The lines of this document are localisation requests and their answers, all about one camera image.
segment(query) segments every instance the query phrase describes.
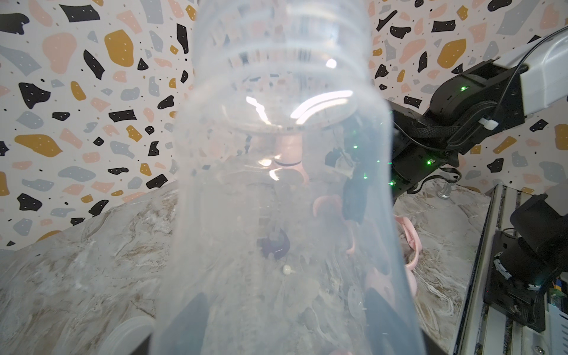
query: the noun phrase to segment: white lid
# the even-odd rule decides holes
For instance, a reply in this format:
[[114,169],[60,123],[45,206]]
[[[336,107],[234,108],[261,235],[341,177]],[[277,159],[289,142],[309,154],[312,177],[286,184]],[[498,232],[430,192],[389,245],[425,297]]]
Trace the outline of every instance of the white lid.
[[99,355],[130,355],[153,331],[154,318],[130,318],[110,333],[101,345]]

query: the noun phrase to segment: terrazzo wallpaper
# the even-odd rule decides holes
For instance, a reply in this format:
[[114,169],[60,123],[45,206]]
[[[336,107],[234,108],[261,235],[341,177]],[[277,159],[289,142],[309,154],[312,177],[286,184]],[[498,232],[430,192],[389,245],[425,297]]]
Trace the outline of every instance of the terrazzo wallpaper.
[[198,5],[0,0],[0,248],[20,249],[176,178]]
[[[561,0],[368,5],[371,80],[420,113],[445,80],[568,22]],[[176,179],[172,131],[193,89],[198,10],[197,0],[0,0],[0,249]],[[565,112],[558,102],[460,157],[461,185],[541,193],[566,178]]]
[[[568,24],[564,0],[388,0],[370,2],[368,12],[375,87],[419,113],[456,74]],[[541,194],[565,180],[567,112],[560,100],[460,155],[459,185],[485,193],[502,182]]]

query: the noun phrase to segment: clear plastic bottle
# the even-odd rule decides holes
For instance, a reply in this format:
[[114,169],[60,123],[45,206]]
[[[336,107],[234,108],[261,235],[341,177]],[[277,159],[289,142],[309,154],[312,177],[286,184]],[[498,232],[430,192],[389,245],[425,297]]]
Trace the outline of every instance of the clear plastic bottle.
[[424,354],[360,0],[208,0],[152,354]]

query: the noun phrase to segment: dark purple object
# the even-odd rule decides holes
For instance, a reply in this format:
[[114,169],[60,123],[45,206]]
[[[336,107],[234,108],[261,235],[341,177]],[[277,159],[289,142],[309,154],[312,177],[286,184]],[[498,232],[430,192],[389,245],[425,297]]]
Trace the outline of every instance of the dark purple object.
[[280,237],[283,240],[270,240],[269,238],[259,239],[258,243],[262,247],[262,255],[268,258],[270,253],[274,254],[276,260],[282,258],[288,250],[290,250],[290,239],[286,235],[286,232],[280,229]]

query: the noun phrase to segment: pink handle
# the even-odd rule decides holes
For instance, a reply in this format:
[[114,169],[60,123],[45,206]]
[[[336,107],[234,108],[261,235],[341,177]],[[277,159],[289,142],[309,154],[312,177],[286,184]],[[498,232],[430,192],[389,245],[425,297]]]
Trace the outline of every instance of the pink handle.
[[418,254],[422,251],[422,243],[420,242],[420,238],[418,238],[418,233],[416,233],[416,229],[412,225],[412,222],[408,219],[408,217],[399,217],[394,216],[394,219],[402,226],[404,229],[404,234],[406,235],[406,240],[410,247],[415,251],[414,258],[411,262],[406,264],[406,267],[409,270],[414,270],[416,265],[418,265]]

